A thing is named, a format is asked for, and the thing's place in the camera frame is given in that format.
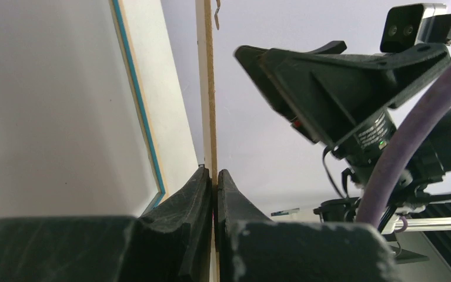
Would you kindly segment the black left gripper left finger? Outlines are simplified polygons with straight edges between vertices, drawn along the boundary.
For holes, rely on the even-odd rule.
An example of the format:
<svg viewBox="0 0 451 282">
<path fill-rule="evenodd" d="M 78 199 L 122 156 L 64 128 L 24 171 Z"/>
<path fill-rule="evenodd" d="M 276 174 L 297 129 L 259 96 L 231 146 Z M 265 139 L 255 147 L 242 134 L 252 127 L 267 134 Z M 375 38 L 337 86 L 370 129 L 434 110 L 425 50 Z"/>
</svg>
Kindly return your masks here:
<svg viewBox="0 0 451 282">
<path fill-rule="evenodd" d="M 0 219 L 0 281 L 208 281 L 211 194 L 200 167 L 138 218 Z"/>
</svg>

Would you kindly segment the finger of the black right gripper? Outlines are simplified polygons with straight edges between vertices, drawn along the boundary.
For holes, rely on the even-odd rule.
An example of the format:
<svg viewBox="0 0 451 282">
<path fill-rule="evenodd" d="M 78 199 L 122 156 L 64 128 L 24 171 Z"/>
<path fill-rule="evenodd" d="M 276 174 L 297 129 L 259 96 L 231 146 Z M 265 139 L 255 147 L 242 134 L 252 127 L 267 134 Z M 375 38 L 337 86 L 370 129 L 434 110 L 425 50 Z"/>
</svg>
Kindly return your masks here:
<svg viewBox="0 0 451 282">
<path fill-rule="evenodd" d="M 347 109 L 336 89 L 344 41 L 309 52 L 242 45 L 235 58 L 269 106 L 313 144 L 341 145 Z"/>
</svg>

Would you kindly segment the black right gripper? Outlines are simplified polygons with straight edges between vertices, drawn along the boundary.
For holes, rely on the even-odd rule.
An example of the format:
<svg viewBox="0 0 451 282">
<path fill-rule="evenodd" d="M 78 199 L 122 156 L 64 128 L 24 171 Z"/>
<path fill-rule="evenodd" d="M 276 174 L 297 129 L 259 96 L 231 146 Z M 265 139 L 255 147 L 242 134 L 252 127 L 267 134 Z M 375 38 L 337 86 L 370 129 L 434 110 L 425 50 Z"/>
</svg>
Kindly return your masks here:
<svg viewBox="0 0 451 282">
<path fill-rule="evenodd" d="M 420 44 L 401 53 L 362 61 L 342 55 L 340 61 L 336 89 L 345 93 L 342 99 L 347 109 L 347 140 L 333 154 L 347 161 L 349 168 L 344 175 L 358 187 L 365 187 L 396 131 L 388 111 L 375 114 L 396 109 L 416 96 L 451 64 L 451 56 L 443 45 Z M 396 186 L 437 183 L 445 174 L 431 141 L 425 139 Z"/>
</svg>

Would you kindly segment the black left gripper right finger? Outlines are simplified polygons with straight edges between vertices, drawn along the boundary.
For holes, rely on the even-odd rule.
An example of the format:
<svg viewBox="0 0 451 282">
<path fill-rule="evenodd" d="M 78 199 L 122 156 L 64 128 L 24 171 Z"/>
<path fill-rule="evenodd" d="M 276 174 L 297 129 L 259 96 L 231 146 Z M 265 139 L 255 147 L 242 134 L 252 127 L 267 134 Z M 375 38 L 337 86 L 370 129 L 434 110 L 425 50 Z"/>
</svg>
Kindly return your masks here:
<svg viewBox="0 0 451 282">
<path fill-rule="evenodd" d="M 221 281 L 400 281 L 384 238 L 367 224 L 273 221 L 218 174 L 215 237 Z"/>
</svg>

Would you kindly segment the brown cardboard backing board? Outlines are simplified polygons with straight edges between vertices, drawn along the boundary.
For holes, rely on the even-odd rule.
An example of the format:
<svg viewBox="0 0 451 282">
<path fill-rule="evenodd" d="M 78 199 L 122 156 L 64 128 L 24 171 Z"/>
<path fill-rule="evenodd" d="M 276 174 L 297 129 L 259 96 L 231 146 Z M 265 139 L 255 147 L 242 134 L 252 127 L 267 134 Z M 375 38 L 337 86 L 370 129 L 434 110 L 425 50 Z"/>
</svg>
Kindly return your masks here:
<svg viewBox="0 0 451 282">
<path fill-rule="evenodd" d="M 218 201 L 218 155 L 216 135 L 215 74 L 213 64 L 212 4 L 210 0 L 195 1 L 195 8 L 199 80 L 201 90 L 203 152 L 205 167 L 209 170 L 212 191 L 213 223 L 211 237 L 211 281 L 220 281 L 219 250 L 216 246 L 215 236 Z"/>
</svg>

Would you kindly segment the wooden picture frame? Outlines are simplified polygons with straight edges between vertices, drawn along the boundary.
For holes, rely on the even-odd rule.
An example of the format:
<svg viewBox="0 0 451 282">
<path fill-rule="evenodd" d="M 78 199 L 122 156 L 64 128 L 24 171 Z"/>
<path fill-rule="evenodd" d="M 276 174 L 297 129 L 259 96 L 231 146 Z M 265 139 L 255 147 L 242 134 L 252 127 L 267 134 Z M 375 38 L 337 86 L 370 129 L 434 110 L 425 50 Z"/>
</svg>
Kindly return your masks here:
<svg viewBox="0 0 451 282">
<path fill-rule="evenodd" d="M 140 216 L 197 165 L 159 1 L 0 1 L 0 218 Z"/>
</svg>

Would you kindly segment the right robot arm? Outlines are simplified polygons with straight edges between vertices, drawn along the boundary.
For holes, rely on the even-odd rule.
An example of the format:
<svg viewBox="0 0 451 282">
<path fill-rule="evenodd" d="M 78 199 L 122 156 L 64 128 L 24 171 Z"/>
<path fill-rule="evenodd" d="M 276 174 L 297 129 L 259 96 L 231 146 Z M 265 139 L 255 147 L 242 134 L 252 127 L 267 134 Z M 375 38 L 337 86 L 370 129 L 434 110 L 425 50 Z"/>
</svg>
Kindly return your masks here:
<svg viewBox="0 0 451 282">
<path fill-rule="evenodd" d="M 418 44 L 386 55 L 345 53 L 342 41 L 311 52 L 242 45 L 235 58 L 272 109 L 324 153 L 348 163 L 342 186 L 367 183 L 396 136 L 396 109 L 438 76 L 451 57 L 442 44 Z M 223 281 L 399 281 L 395 254 L 384 238 L 394 215 L 421 212 L 451 194 L 433 196 L 429 184 L 451 172 L 451 107 L 412 150 L 377 213 L 377 228 L 354 223 L 362 201 L 339 198 L 315 209 L 320 223 L 275 222 L 219 174 L 219 248 Z"/>
</svg>

